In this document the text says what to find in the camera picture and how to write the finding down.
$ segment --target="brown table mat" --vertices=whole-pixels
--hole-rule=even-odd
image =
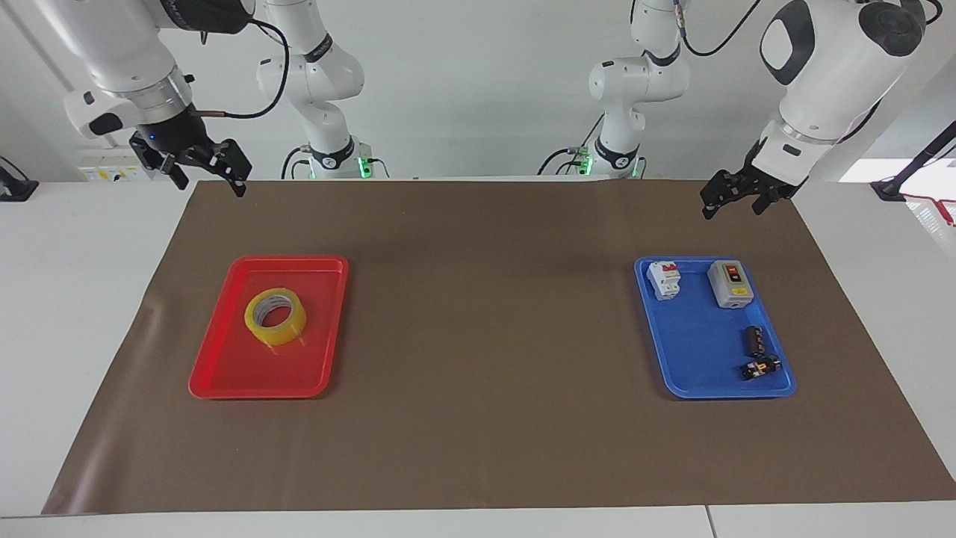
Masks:
[[[707,222],[700,187],[290,182],[236,199],[203,183],[44,513],[956,499],[793,206]],[[351,263],[319,399],[186,389],[250,254]],[[672,396],[634,282],[644,256],[742,259],[796,394]]]

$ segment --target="tape roll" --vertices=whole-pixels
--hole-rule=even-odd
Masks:
[[[276,326],[263,326],[266,316],[276,308],[289,308],[289,317]],[[267,289],[246,306],[246,327],[269,347],[283,346],[295,340],[305,329],[306,317],[302,301],[288,288]]]

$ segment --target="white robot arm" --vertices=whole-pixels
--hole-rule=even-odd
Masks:
[[[180,165],[223,177],[245,192],[251,164],[233,140],[212,142],[195,112],[191,79],[158,37],[159,28],[236,34],[255,0],[37,0],[92,86],[64,100],[71,123],[89,138],[136,127],[130,145],[143,165],[188,183]]]
[[[631,36],[644,48],[643,54],[613,58],[591,72],[588,86],[604,106],[604,125],[588,144],[589,173],[632,175],[644,129],[637,105],[670,101],[687,91],[690,68],[681,57],[677,5],[676,0],[638,0]]]
[[[329,101],[357,96],[365,84],[359,61],[325,30],[314,0],[265,0],[266,13],[290,45],[290,69],[283,102],[292,107],[309,140],[316,178],[357,178],[372,174],[369,146],[349,132],[342,111]],[[263,60],[257,78],[275,95],[284,57]]]
[[[923,39],[920,0],[793,0],[764,32],[760,54],[787,94],[737,173],[701,191],[708,219],[756,195],[753,210],[791,198],[830,149],[861,125]]]

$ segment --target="gray switch box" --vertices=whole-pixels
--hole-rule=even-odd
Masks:
[[[736,259],[714,261],[707,270],[707,279],[721,308],[743,308],[753,301],[753,288],[744,265]]]

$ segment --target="blue tray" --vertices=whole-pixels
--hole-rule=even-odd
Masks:
[[[719,259],[733,258],[653,257],[634,264],[664,384],[687,399],[781,398],[793,394],[793,371],[746,266],[753,302],[737,310],[717,306],[707,269]],[[661,260],[677,262],[681,272],[681,292],[670,301],[657,300],[646,276],[647,266]],[[740,367],[753,360],[747,355],[745,334],[750,325],[764,329],[767,353],[780,357],[783,369],[748,381]]]

